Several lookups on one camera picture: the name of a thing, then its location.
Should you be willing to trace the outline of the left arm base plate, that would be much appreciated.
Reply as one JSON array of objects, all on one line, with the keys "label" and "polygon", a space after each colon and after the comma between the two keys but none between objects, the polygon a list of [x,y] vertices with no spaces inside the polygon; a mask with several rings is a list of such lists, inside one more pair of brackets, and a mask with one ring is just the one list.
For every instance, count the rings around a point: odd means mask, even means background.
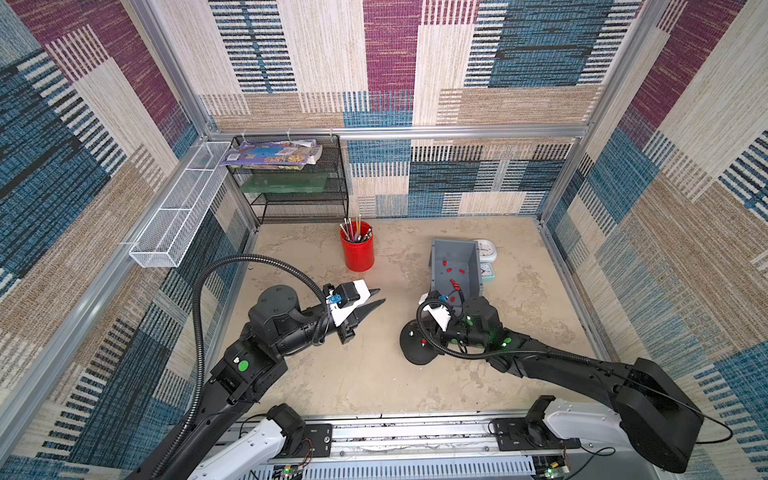
[{"label": "left arm base plate", "polygon": [[327,458],[331,454],[333,426],[330,423],[309,423],[290,434],[275,460]]}]

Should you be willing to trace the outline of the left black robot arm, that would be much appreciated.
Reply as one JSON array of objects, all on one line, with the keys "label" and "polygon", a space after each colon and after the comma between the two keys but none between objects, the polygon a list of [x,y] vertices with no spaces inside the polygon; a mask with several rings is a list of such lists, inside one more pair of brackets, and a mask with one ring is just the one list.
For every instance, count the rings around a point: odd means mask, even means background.
[{"label": "left black robot arm", "polygon": [[315,334],[337,334],[343,343],[351,340],[355,328],[382,305],[373,298],[376,293],[362,280],[328,285],[320,304],[303,309],[290,286],[263,291],[239,339],[212,368],[190,418],[180,421],[130,478],[235,478],[250,463],[270,460],[283,450],[299,452],[306,423],[290,406],[280,404],[243,438],[217,455],[210,453],[287,372],[287,357],[311,346]]}]

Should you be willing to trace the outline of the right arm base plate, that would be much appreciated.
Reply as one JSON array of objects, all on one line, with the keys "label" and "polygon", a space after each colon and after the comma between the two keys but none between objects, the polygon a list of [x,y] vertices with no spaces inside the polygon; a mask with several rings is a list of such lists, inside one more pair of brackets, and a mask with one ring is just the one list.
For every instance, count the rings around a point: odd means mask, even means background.
[{"label": "right arm base plate", "polygon": [[500,451],[569,450],[579,449],[578,439],[561,439],[542,421],[529,422],[524,418],[498,418],[490,422],[490,432]]}]

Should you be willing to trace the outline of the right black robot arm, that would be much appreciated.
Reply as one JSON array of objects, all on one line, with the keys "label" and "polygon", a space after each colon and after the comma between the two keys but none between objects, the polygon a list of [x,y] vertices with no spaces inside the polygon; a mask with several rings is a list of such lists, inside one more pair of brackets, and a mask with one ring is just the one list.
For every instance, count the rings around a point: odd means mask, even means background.
[{"label": "right black robot arm", "polygon": [[601,361],[546,345],[505,327],[482,296],[468,300],[460,313],[441,298],[424,306],[448,315],[446,326],[425,329],[426,342],[440,353],[586,396],[618,414],[630,445],[645,460],[673,473],[687,470],[703,415],[655,362]]}]

